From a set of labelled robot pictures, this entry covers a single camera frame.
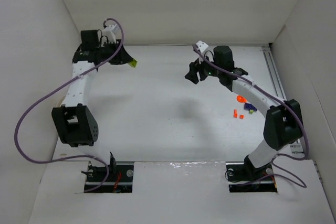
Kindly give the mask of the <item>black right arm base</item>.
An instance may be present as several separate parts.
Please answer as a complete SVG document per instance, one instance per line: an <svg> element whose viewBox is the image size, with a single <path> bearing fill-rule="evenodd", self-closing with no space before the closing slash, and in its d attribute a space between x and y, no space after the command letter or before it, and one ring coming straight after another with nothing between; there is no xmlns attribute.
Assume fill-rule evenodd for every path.
<svg viewBox="0 0 336 224"><path fill-rule="evenodd" d="M230 193L277 193L272 166L267 164L249 172L243 162L227 162L225 178Z"/></svg>

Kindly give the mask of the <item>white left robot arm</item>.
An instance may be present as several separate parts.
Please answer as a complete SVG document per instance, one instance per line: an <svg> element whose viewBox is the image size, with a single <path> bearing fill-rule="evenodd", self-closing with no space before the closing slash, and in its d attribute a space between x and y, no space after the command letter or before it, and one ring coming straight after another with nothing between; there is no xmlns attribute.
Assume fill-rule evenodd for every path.
<svg viewBox="0 0 336 224"><path fill-rule="evenodd" d="M110 174L116 172L112 153L103 152L95 145L98 140L98 123L89 110L89 93L97 66L108 61L111 65L136 63L116 38L118 28L108 26L103 30L83 30L81 44L72 58L72 78L60 106L53 108L51 116L60 141L75 148L81 155L97 157L109 165Z"/></svg>

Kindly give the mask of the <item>lime green lego slope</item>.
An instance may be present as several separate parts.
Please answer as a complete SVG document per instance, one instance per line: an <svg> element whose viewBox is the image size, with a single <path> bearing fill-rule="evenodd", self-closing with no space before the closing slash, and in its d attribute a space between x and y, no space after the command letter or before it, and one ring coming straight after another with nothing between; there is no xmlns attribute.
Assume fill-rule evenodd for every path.
<svg viewBox="0 0 336 224"><path fill-rule="evenodd" d="M128 63L128 65L132 68L135 68L137 66L137 61L135 59L133 59L131 62Z"/></svg>

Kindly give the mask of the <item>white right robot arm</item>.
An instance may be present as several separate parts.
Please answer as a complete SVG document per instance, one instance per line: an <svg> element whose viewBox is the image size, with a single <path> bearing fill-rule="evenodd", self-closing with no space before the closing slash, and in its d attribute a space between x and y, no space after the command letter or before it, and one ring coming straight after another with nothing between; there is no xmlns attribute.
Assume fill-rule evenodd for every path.
<svg viewBox="0 0 336 224"><path fill-rule="evenodd" d="M228 46L215 47L211 58L206 55L206 43L199 41L192 48L198 59L189 64L185 79L198 84L207 77L215 77L230 92L246 98L263 115L263 140L245 157L240 170L244 180L258 180L261 171L280 155L284 147L306 137L300 104L294 99L286 101L271 95L258 86L246 70L235 66Z"/></svg>

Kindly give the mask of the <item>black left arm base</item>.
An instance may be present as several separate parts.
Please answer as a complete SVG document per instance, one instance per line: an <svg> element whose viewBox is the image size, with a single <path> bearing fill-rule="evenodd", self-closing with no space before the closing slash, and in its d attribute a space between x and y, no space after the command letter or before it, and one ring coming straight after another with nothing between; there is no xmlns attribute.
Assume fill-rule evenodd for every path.
<svg viewBox="0 0 336 224"><path fill-rule="evenodd" d="M84 191L86 193L132 193L133 189L133 162L117 162L116 169L109 173L104 183L97 187L105 178L107 170L105 167L89 165L87 170L82 171L86 175Z"/></svg>

